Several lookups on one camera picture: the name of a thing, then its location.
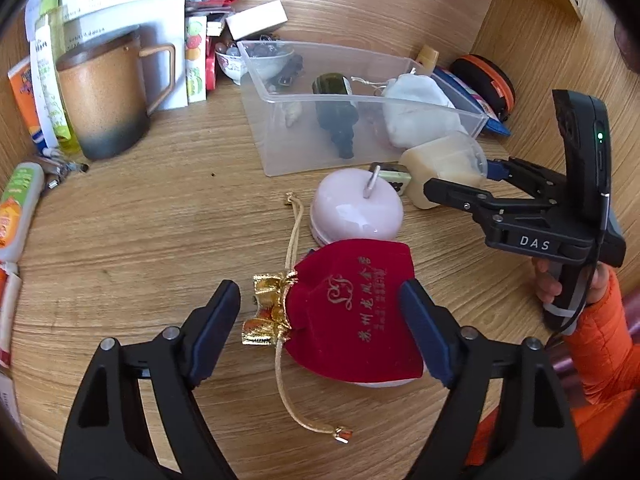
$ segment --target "wooden desk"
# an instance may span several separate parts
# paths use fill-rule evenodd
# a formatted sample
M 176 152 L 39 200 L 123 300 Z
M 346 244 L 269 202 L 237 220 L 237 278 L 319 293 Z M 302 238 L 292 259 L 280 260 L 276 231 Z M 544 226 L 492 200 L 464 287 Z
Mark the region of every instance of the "wooden desk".
M 488 156 L 505 155 L 495 140 L 482 143 Z M 297 406 L 356 431 L 342 446 L 289 418 L 274 350 L 240 343 L 241 323 L 255 311 L 252 275 L 284 263 L 292 227 L 284 193 L 308 204 L 327 173 L 265 177 L 239 90 L 228 82 L 208 102 L 159 114 L 129 153 L 92 165 L 42 200 L 21 265 L 13 371 L 26 432 L 50 464 L 100 340 L 148 340 L 182 323 L 230 278 L 242 290 L 241 313 L 195 397 L 238 478 L 404 478 L 446 397 L 440 383 L 425 376 L 370 390 L 320 378 L 285 356 Z M 513 193 L 507 185 L 492 191 Z M 411 204 L 405 214 L 399 240 L 412 248 L 417 277 L 436 302 L 492 338 L 546 338 L 526 258 L 487 248 L 468 214 Z M 306 222 L 301 253 L 314 246 Z M 158 455 L 171 465 L 150 384 L 142 390 Z M 496 402 L 493 388 L 488 404 Z

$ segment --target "red velvet pouch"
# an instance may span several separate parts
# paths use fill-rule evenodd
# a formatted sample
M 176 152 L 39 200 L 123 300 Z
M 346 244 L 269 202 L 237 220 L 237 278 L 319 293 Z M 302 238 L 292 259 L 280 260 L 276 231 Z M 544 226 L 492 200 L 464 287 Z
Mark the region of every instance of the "red velvet pouch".
M 311 253 L 295 271 L 284 348 L 298 364 L 355 383 L 422 375 L 422 357 L 398 307 L 400 285 L 414 277 L 407 245 L 342 240 Z

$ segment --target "metal bolt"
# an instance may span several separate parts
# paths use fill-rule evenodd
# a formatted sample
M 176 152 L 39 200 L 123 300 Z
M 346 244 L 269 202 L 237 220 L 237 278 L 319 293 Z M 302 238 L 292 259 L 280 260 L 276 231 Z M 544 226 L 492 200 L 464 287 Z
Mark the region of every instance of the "metal bolt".
M 473 341 L 480 333 L 472 326 L 463 326 L 460 329 L 460 335 L 469 341 Z
M 114 346 L 116 346 L 116 340 L 113 337 L 105 337 L 100 341 L 100 348 L 104 351 L 111 350 Z
M 542 350 L 544 348 L 542 341 L 540 341 L 540 339 L 537 339 L 535 337 L 527 337 L 524 340 L 524 344 L 527 345 L 527 347 L 531 348 L 532 350 Z
M 180 329 L 177 326 L 168 326 L 162 330 L 162 337 L 169 341 L 177 338 L 180 335 Z

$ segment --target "plastic storage bin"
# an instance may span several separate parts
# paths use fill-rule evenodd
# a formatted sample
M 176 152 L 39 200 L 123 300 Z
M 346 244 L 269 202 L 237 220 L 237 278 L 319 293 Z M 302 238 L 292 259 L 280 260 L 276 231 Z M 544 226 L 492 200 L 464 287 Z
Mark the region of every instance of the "plastic storage bin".
M 435 75 L 433 79 L 456 108 L 381 97 L 379 86 L 390 79 L 412 70 L 418 75 L 425 73 L 420 64 L 408 58 L 296 41 L 241 41 L 238 47 L 247 68 L 241 79 L 242 104 L 267 176 L 398 160 L 404 149 L 389 142 L 383 111 L 388 107 L 399 106 L 405 112 L 431 110 L 436 112 L 434 117 L 457 114 L 460 129 L 472 137 L 487 120 Z M 331 72 L 345 76 L 352 94 L 312 93 L 315 79 Z M 322 110 L 344 110 L 349 104 L 357 110 L 356 117 L 345 114 L 348 120 L 356 121 L 353 157 L 340 158 L 332 133 L 321 127 L 318 117 Z

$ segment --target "paper box with fruit pictures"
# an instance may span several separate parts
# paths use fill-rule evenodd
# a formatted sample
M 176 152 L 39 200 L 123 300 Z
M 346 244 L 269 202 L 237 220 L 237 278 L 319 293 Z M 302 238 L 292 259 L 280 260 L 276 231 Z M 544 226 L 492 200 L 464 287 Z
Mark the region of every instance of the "paper box with fruit pictures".
M 204 101 L 207 98 L 205 88 L 207 17 L 190 16 L 184 20 L 184 23 L 184 64 L 187 79 L 187 99 L 190 103 L 195 103 Z

